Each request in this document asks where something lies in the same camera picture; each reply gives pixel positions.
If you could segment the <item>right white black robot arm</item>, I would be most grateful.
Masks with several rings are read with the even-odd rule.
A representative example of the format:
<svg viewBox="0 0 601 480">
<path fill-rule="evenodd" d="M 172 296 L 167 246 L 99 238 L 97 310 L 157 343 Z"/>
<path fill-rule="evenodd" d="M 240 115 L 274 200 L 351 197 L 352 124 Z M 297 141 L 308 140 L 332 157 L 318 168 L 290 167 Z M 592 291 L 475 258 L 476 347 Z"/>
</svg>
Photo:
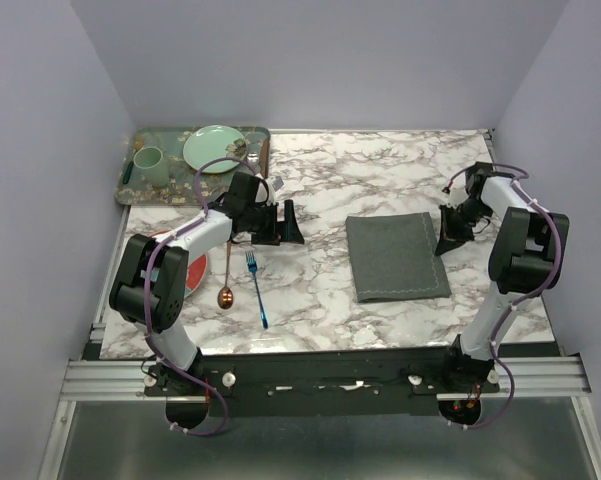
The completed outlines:
<svg viewBox="0 0 601 480">
<path fill-rule="evenodd" d="M 493 216 L 499 231 L 488 261 L 490 287 L 476 317 L 447 349 L 440 379 L 460 392 L 483 384 L 499 346 L 530 301 L 559 280 L 570 220 L 531 198 L 520 181 L 528 173 L 504 164 L 476 162 L 460 171 L 466 199 L 443 205 L 435 254 L 441 256 L 474 239 L 474 228 Z"/>
</svg>

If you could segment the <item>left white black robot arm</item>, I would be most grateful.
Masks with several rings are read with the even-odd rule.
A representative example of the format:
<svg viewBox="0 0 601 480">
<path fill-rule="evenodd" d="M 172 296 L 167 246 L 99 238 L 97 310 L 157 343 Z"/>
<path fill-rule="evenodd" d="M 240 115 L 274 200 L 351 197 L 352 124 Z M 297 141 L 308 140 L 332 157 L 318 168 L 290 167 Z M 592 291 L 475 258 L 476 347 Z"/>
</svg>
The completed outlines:
<svg viewBox="0 0 601 480">
<path fill-rule="evenodd" d="M 253 245 L 304 244 L 290 199 L 278 203 L 275 187 L 253 174 L 237 172 L 227 192 L 208 201 L 193 219 L 160 236 L 132 236 L 124 248 L 109 293 L 109 306 L 144 334 L 167 382 L 181 395 L 203 384 L 202 354 L 179 320 L 189 265 L 209 250 L 230 246 L 241 233 Z M 283 218 L 278 218 L 278 208 Z"/>
</svg>

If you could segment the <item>dark grey cloth napkin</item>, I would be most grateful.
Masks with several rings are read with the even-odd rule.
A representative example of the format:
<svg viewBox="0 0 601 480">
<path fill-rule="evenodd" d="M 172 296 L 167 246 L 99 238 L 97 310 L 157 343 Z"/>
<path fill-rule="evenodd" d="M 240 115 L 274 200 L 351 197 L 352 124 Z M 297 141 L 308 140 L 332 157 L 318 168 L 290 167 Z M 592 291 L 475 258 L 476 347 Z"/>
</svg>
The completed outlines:
<svg viewBox="0 0 601 480">
<path fill-rule="evenodd" d="M 451 296 L 429 213 L 349 216 L 345 227 L 359 303 Z"/>
</svg>

